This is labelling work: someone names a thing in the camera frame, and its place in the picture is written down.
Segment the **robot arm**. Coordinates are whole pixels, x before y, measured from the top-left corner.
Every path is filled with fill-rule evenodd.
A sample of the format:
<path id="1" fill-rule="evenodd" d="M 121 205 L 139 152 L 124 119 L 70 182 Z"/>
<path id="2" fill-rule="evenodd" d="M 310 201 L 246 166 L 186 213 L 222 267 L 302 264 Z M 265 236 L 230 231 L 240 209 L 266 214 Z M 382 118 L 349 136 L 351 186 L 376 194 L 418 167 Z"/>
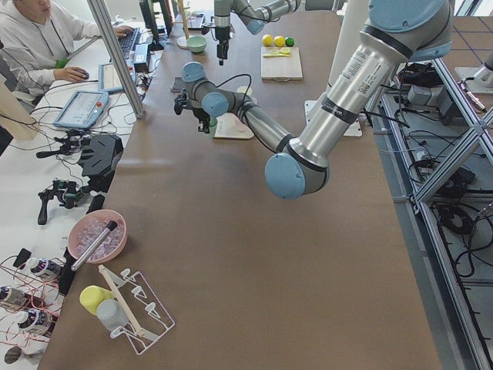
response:
<path id="1" fill-rule="evenodd" d="M 216 56 L 222 66 L 228 59 L 231 33 L 231 15 L 238 16 L 252 35 L 257 35 L 263 27 L 274 22 L 283 15 L 294 13 L 300 7 L 301 1 L 278 0 L 267 5 L 254 8 L 244 0 L 220 0 L 214 2 L 214 35 L 218 42 Z"/>
<path id="2" fill-rule="evenodd" d="M 272 152 L 264 174 L 271 192 L 295 199 L 322 189 L 329 177 L 327 157 L 395 68 L 445 56 L 451 48 L 452 1 L 372 1 L 360 42 L 346 66 L 321 96 L 312 120 L 294 136 L 268 116 L 246 93 L 221 89 L 203 65 L 188 62 L 183 91 L 174 102 L 208 126 L 225 113 L 236 115 Z"/>

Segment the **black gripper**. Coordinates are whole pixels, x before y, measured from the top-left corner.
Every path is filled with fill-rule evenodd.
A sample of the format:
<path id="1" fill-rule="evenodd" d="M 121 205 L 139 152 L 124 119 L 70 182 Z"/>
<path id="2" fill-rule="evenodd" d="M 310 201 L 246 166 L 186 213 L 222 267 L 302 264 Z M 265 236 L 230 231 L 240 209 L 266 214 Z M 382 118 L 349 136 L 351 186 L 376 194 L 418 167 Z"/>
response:
<path id="1" fill-rule="evenodd" d="M 199 120 L 198 131 L 201 133 L 209 133 L 210 115 L 203 109 L 194 109 L 193 114 Z"/>
<path id="2" fill-rule="evenodd" d="M 224 61 L 228 59 L 228 42 L 230 40 L 229 26 L 216 26 L 215 37 L 218 41 L 216 46 L 216 56 L 219 60 L 219 65 L 222 66 Z"/>

